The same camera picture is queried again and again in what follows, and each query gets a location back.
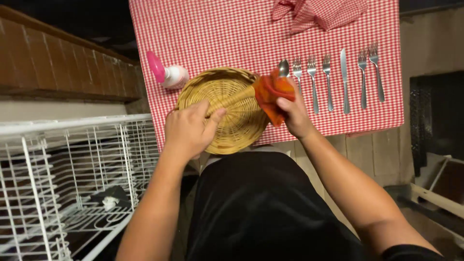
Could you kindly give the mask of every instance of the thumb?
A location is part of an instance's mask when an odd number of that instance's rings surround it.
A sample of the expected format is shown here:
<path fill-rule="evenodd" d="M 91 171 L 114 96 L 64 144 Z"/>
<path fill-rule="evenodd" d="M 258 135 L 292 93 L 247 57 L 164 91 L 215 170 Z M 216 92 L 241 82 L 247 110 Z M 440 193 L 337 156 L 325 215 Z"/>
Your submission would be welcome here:
<path fill-rule="evenodd" d="M 290 117 L 294 116 L 295 113 L 298 111 L 296 104 L 285 98 L 282 98 L 282 97 L 277 98 L 276 103 L 277 103 L 277 106 L 279 106 L 279 108 L 282 109 L 283 111 L 287 112 Z"/>
<path fill-rule="evenodd" d="M 225 108 L 217 109 L 206 123 L 205 130 L 203 131 L 203 140 L 205 142 L 208 142 L 208 144 L 213 140 L 214 134 L 216 133 L 216 129 L 218 128 L 218 124 L 225 114 Z"/>

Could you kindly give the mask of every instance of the person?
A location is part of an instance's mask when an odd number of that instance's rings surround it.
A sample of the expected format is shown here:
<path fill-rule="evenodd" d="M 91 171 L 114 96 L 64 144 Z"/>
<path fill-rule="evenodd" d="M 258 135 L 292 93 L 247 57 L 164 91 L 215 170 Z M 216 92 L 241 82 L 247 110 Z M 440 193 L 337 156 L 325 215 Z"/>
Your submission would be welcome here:
<path fill-rule="evenodd" d="M 201 173 L 186 260 L 444 260 L 389 194 L 320 134 L 300 92 L 295 94 L 295 102 L 277 100 L 288 114 L 286 126 L 359 239 L 337 220 L 290 157 L 249 151 L 227 155 Z M 117 260 L 169 260 L 182 172 L 211 143 L 226 113 L 218 109 L 204 124 L 208 106 L 204 100 L 167 116 L 164 149 Z"/>

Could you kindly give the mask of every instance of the basket handle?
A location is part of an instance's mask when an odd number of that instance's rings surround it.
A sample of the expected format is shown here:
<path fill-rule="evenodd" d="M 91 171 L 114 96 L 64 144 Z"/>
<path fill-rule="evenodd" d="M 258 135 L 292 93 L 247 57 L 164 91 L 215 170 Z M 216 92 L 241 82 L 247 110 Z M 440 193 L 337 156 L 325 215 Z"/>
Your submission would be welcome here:
<path fill-rule="evenodd" d="M 227 108 L 233 104 L 236 104 L 237 102 L 241 100 L 244 100 L 246 98 L 251 98 L 251 97 L 255 97 L 255 88 L 252 85 L 235 93 L 232 96 L 229 96 L 223 100 L 217 101 L 216 103 L 211 105 L 208 108 L 208 111 L 206 112 L 206 118 L 210 117 L 211 114 L 219 108 Z"/>

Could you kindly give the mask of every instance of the spoon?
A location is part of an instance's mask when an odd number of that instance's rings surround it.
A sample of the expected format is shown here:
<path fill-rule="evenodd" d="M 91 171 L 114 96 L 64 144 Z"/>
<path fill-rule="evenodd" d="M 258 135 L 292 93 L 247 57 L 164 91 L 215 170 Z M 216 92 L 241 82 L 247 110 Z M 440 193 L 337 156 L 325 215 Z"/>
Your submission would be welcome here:
<path fill-rule="evenodd" d="M 283 59 L 279 62 L 279 77 L 288 77 L 290 74 L 290 65 L 287 59 Z"/>

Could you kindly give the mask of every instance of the stainless steel fork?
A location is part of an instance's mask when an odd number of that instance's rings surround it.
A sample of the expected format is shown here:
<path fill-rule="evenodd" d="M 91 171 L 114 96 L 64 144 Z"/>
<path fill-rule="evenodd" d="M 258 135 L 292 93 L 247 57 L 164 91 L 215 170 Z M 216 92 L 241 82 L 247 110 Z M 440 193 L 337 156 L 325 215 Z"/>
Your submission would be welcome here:
<path fill-rule="evenodd" d="M 293 75 L 298 79 L 298 88 L 300 89 L 301 93 L 301 57 L 296 57 L 295 60 L 293 60 Z"/>
<path fill-rule="evenodd" d="M 317 93 L 316 93 L 316 79 L 314 76 L 316 75 L 316 58 L 314 55 L 310 55 L 308 57 L 308 73 L 311 75 L 313 80 L 313 109 L 314 113 L 319 113 L 319 104 L 317 103 Z"/>
<path fill-rule="evenodd" d="M 367 107 L 366 100 L 366 74 L 364 70 L 366 69 L 366 60 L 367 60 L 367 50 L 361 49 L 358 55 L 358 67 L 362 71 L 362 84 L 361 84 L 361 108 L 365 109 Z"/>
<path fill-rule="evenodd" d="M 327 105 L 329 107 L 329 111 L 333 111 L 334 106 L 332 105 L 332 92 L 330 91 L 330 77 L 329 77 L 329 73 L 330 73 L 330 54 L 324 55 L 324 61 L 322 62 L 322 70 L 324 71 L 324 73 L 327 76 L 327 98 L 328 98 L 328 101 L 327 101 L 328 104 Z"/>
<path fill-rule="evenodd" d="M 377 54 L 377 42 L 373 42 L 369 47 L 369 61 L 375 65 L 377 70 L 377 92 L 379 94 L 380 102 L 385 101 L 385 96 L 383 94 L 382 81 L 380 80 L 380 71 L 379 71 L 379 55 Z"/>

